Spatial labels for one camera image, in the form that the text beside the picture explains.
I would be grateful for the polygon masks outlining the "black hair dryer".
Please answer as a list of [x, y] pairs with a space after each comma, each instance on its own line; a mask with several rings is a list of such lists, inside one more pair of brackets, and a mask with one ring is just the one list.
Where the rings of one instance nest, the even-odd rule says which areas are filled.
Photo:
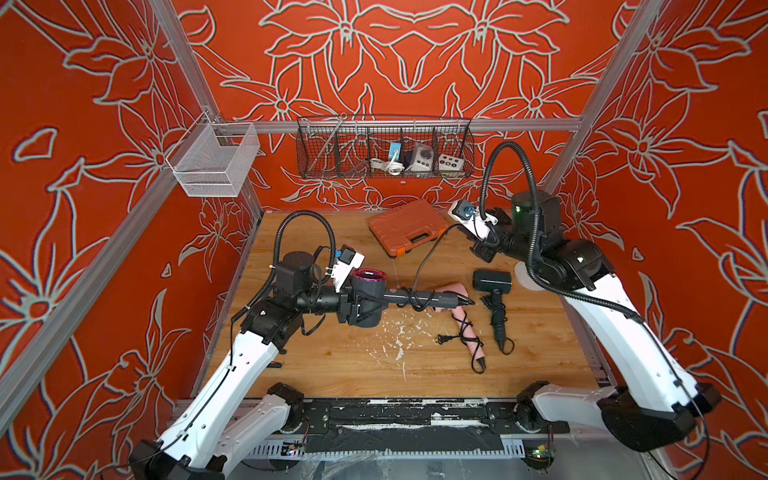
[[427, 308], [454, 309], [460, 305], [457, 293], [389, 289], [387, 275], [372, 269], [355, 270], [350, 279], [351, 301], [346, 323], [360, 328], [379, 325], [383, 312], [390, 306], [411, 307], [414, 311]]

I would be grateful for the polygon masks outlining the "dark green hair dryer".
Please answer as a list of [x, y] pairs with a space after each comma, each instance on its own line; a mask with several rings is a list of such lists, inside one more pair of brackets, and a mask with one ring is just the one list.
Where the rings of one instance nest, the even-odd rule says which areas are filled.
[[511, 274], [496, 270], [476, 270], [472, 285], [476, 291], [485, 293], [481, 301], [491, 314], [494, 341], [502, 354], [510, 355], [514, 351], [514, 342], [506, 335], [507, 316], [503, 296], [511, 291]]

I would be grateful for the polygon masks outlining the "pink hair dryer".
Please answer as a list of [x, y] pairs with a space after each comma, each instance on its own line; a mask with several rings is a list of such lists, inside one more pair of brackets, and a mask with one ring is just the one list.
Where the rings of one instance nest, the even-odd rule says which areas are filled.
[[[438, 290], [440, 293], [452, 292], [460, 297], [469, 298], [468, 292], [463, 284], [454, 283], [440, 287]], [[486, 371], [485, 353], [483, 351], [483, 342], [477, 336], [473, 329], [472, 322], [468, 320], [467, 312], [463, 305], [457, 306], [451, 309], [451, 316], [458, 325], [457, 335], [443, 335], [437, 336], [437, 343], [442, 345], [452, 339], [459, 339], [463, 345], [465, 345], [470, 353], [470, 368], [476, 374], [483, 374]]]

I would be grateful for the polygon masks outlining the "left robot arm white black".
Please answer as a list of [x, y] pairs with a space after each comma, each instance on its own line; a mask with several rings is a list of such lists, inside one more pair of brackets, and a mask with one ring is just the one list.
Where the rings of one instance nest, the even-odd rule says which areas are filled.
[[[329, 264], [322, 268], [308, 252], [281, 254], [291, 222], [313, 218], [328, 236]], [[234, 315], [230, 350], [202, 390], [179, 418], [155, 441], [143, 440], [128, 466], [136, 479], [225, 479], [248, 454], [276, 431], [293, 431], [304, 421], [304, 396], [277, 383], [257, 407], [232, 419], [242, 400], [268, 366], [283, 353], [295, 333], [311, 335], [307, 314], [335, 314], [347, 325], [379, 320], [362, 306], [354, 274], [362, 264], [353, 249], [339, 247], [330, 222], [309, 210], [295, 211], [279, 225], [273, 263], [264, 285]]]

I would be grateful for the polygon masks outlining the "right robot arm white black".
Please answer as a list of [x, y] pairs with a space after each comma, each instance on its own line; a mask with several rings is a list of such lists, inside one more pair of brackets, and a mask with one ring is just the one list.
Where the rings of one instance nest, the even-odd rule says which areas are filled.
[[[486, 199], [492, 169], [505, 151], [519, 159], [529, 189], [512, 198], [510, 210], [490, 210]], [[623, 380], [598, 389], [535, 382], [517, 397], [521, 427], [589, 425], [637, 452], [682, 441], [696, 428], [706, 430], [707, 414], [722, 400], [717, 387], [697, 381], [669, 353], [594, 242], [564, 235], [560, 210], [558, 198], [538, 189], [530, 161], [514, 141], [492, 151], [479, 204], [465, 210], [473, 253], [485, 262], [497, 255], [518, 260], [537, 287], [565, 300], [585, 321]]]

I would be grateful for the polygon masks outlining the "white tape roll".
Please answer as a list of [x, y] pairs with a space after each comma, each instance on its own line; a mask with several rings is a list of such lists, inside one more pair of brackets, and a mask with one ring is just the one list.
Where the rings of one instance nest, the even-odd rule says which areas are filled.
[[527, 267], [524, 262], [518, 262], [515, 265], [514, 274], [515, 274], [515, 278], [517, 279], [517, 282], [523, 288], [530, 291], [535, 291], [538, 288], [537, 284], [532, 280], [532, 278], [528, 274]]

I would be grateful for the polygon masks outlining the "orange plastic tool case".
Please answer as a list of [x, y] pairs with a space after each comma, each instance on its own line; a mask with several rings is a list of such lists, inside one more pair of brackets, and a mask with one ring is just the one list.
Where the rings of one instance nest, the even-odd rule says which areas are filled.
[[369, 230], [391, 258], [437, 240], [449, 227], [444, 216], [420, 199], [372, 217]]

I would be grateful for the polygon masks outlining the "white power strip cube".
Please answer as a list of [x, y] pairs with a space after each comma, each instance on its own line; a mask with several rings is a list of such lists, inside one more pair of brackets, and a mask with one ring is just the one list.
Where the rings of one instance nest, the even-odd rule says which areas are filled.
[[443, 176], [463, 176], [465, 160], [460, 157], [440, 154], [437, 171]]

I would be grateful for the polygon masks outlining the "blue white small box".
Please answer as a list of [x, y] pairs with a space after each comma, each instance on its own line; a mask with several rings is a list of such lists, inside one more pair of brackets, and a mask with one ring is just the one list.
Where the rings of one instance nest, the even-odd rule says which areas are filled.
[[388, 161], [390, 163], [400, 163], [401, 150], [402, 146], [399, 142], [391, 142], [388, 151]]

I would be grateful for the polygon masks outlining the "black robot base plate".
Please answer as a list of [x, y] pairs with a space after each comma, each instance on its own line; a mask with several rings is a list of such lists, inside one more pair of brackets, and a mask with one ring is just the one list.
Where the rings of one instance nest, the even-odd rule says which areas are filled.
[[247, 458], [522, 459], [538, 440], [569, 434], [565, 422], [521, 429], [511, 399], [310, 398], [296, 432], [271, 435]]

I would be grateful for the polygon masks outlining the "clear acrylic wall bin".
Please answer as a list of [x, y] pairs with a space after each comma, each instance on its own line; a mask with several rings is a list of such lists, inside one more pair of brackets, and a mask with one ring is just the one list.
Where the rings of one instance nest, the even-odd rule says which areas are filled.
[[235, 198], [260, 150], [254, 123], [214, 122], [202, 112], [166, 155], [165, 164], [191, 198]]

